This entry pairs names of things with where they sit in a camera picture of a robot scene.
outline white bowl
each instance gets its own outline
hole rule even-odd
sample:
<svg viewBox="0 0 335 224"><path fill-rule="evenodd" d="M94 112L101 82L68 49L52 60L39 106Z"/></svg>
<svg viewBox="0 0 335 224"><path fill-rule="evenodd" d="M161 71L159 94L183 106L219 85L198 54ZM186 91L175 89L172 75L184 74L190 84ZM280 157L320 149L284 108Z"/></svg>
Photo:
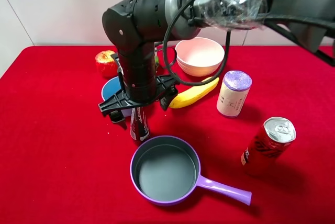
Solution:
<svg viewBox="0 0 335 224"><path fill-rule="evenodd" d="M178 65L191 76L212 74L225 56L225 50L220 44L203 37L180 41L176 51Z"/></svg>

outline yellow banana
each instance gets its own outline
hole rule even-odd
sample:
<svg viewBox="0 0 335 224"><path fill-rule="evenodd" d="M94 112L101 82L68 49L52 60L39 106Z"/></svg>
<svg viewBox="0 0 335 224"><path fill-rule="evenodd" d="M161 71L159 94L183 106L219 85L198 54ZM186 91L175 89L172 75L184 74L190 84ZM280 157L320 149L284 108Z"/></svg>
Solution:
<svg viewBox="0 0 335 224"><path fill-rule="evenodd" d="M199 99L214 90L219 82L219 78L214 79L209 84L193 86L190 89L179 93L170 103L169 107L173 109L182 108L197 102Z"/></svg>

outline plastic wrap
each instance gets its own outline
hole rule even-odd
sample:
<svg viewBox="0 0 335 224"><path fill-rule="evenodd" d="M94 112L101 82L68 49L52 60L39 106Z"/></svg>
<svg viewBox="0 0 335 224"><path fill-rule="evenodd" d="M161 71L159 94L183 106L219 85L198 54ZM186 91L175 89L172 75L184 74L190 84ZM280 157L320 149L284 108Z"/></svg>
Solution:
<svg viewBox="0 0 335 224"><path fill-rule="evenodd" d="M256 17L266 11L266 0L196 0L197 16L210 26L227 30L261 27Z"/></svg>

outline red can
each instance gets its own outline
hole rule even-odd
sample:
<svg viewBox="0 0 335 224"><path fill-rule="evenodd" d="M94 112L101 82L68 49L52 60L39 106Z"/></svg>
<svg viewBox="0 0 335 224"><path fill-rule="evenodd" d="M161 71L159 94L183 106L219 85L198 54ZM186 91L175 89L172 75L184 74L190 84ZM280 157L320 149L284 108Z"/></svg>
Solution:
<svg viewBox="0 0 335 224"><path fill-rule="evenodd" d="M147 117L142 107L133 108L131 111L130 135L137 142L141 143L148 139L150 134Z"/></svg>
<svg viewBox="0 0 335 224"><path fill-rule="evenodd" d="M245 172L250 175L265 172L295 138L295 128L288 119L269 118L241 156Z"/></svg>

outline bowl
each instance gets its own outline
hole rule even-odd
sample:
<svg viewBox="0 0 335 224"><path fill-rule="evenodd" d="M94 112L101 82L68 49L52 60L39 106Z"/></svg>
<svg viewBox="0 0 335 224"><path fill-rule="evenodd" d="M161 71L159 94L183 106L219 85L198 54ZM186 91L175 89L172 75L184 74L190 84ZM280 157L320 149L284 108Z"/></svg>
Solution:
<svg viewBox="0 0 335 224"><path fill-rule="evenodd" d="M101 97L105 101L112 97L117 91L121 89L119 77L109 80L101 90ZM131 116L131 109L121 110L124 117Z"/></svg>
<svg viewBox="0 0 335 224"><path fill-rule="evenodd" d="M216 71L225 56L225 50L216 41L196 37L176 45L177 63L191 76L207 76Z"/></svg>

